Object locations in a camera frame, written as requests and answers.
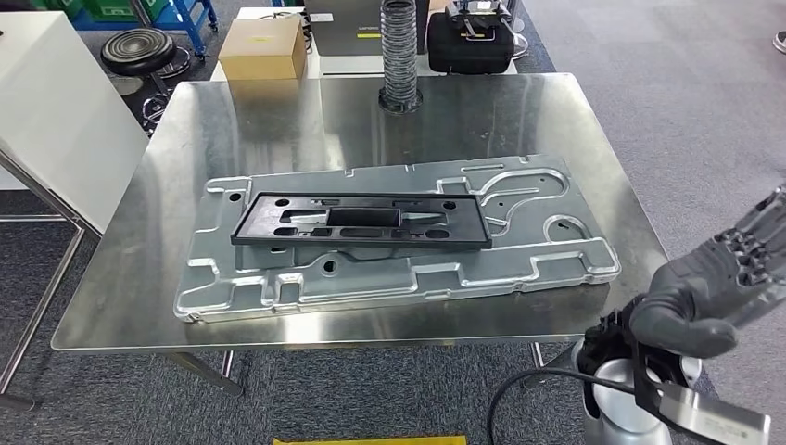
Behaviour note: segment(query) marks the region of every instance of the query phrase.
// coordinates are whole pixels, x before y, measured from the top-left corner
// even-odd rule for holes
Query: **gray robotic glove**
[[[731,229],[655,272],[630,315],[645,345],[706,359],[737,346],[737,328],[786,299],[786,184]]]

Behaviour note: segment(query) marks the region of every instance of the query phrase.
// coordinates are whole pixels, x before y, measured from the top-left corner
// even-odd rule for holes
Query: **coiled metal spring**
[[[422,98],[417,90],[417,21],[414,0],[383,0],[380,10],[382,63],[385,86],[379,104],[402,114],[416,110]]]

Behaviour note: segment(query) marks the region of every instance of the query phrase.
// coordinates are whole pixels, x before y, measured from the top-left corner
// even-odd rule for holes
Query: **white table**
[[[302,7],[241,7],[237,13],[238,19],[260,19],[272,16],[274,13],[303,12]],[[306,75],[308,79],[322,77],[382,77],[382,56],[320,56],[317,49],[319,42],[314,38],[311,43],[311,52],[306,60]],[[443,76],[443,72],[432,71],[428,67],[428,56],[417,57],[418,76]],[[507,71],[503,74],[516,74],[516,68],[511,61]],[[210,77],[212,81],[226,81],[221,62],[216,64],[216,69]]]

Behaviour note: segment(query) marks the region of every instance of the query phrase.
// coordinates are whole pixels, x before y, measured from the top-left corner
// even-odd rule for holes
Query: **metal table top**
[[[381,78],[180,83],[52,340],[91,352],[562,341],[646,289],[666,260],[570,74],[421,78],[407,117]],[[210,178],[532,153],[561,156],[622,273],[609,285],[186,324],[172,303]]]

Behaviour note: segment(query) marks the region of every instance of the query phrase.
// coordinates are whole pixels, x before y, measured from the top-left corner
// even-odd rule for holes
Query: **stool seat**
[[[101,61],[121,76],[153,74],[170,64],[177,54],[172,38],[153,28],[137,28],[113,35],[101,47]]]

